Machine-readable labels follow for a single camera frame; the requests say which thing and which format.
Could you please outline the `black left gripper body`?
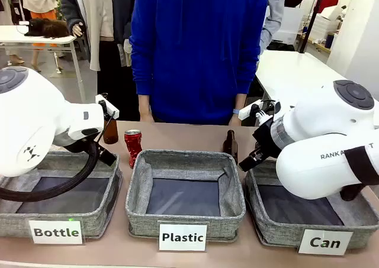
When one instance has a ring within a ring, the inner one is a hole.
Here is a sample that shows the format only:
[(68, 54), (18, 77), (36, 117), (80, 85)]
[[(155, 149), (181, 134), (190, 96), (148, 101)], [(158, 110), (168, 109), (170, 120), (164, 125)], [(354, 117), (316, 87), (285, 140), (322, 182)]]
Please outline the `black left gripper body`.
[(97, 145), (97, 161), (107, 166), (112, 166), (117, 160), (117, 156), (109, 152), (101, 145)]

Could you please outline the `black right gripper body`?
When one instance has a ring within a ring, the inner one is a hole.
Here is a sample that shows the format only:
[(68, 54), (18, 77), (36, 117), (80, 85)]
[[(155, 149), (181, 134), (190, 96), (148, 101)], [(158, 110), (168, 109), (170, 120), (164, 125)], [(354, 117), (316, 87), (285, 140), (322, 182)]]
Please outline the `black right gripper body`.
[(255, 159), (278, 158), (282, 149), (275, 141), (279, 140), (277, 127), (281, 126), (281, 124), (281, 118), (276, 121), (273, 118), (269, 118), (254, 131), (253, 137), (256, 140), (256, 144), (252, 154)]

